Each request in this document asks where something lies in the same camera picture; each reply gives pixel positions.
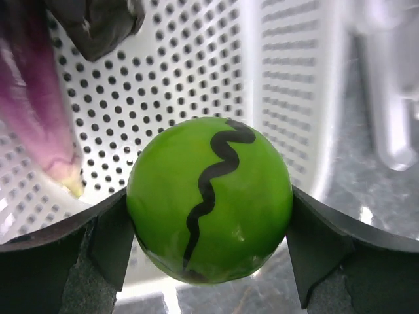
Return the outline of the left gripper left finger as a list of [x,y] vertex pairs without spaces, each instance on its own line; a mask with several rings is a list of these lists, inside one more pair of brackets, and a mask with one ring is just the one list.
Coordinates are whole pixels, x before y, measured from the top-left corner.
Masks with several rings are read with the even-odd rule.
[[112,313],[134,229],[126,191],[1,245],[2,313]]

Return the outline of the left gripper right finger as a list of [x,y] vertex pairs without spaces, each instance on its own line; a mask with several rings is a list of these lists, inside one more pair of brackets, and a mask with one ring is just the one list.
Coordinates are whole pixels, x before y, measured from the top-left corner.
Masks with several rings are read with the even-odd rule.
[[307,312],[418,312],[417,240],[365,224],[293,188],[287,246]]

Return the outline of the purple toy eggplant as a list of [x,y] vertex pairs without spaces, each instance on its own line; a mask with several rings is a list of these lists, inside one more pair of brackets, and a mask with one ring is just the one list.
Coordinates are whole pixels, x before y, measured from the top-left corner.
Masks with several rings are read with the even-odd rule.
[[81,157],[41,7],[1,9],[1,118],[46,175],[76,198],[82,195]]

